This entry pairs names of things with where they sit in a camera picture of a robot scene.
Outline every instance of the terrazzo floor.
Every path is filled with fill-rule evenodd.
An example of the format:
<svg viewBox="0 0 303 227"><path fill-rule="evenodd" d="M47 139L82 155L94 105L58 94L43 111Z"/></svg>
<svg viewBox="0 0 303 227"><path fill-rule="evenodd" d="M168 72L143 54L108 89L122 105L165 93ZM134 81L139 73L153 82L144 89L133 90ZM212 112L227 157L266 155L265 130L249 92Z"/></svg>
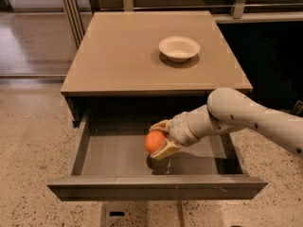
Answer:
<svg viewBox="0 0 303 227"><path fill-rule="evenodd" d="M3 16L6 16L7 27L21 29L18 41L21 50L26 51L24 55L30 54L31 58L47 55L47 50L34 48L34 45L31 45L31 51L25 48L26 27L31 28L19 26L18 15L9 14L8 22L7 14L0 14L0 23L4 22ZM27 15L22 20L35 26L35 39L29 44L35 44L36 40L45 40L48 44L47 38L56 41L56 48L50 46L53 53L65 49L61 58L65 62L55 70L66 70L76 53L71 36L66 34L59 43L57 33L50 33L52 36L49 37L47 32L47 28L60 31L54 28L57 23L39 28L45 25L43 21L60 21L58 26L65 27L63 30L68 33L64 15ZM6 72L17 70L13 64L3 65L3 61L11 60L12 49L0 44L0 72L8 68ZM32 65L26 57L20 61ZM43 65L41 61L37 70L43 70ZM33 70L35 65L28 67L31 69L20 68ZM64 177L77 134L60 94L61 87L61 81L0 80L0 227L302 226L303 162L247 129L233 133L234 143L243 155L248 173L268 181L268 185L250 201L60 201L45 182ZM113 211L123 211L125 216L111 217Z"/></svg>

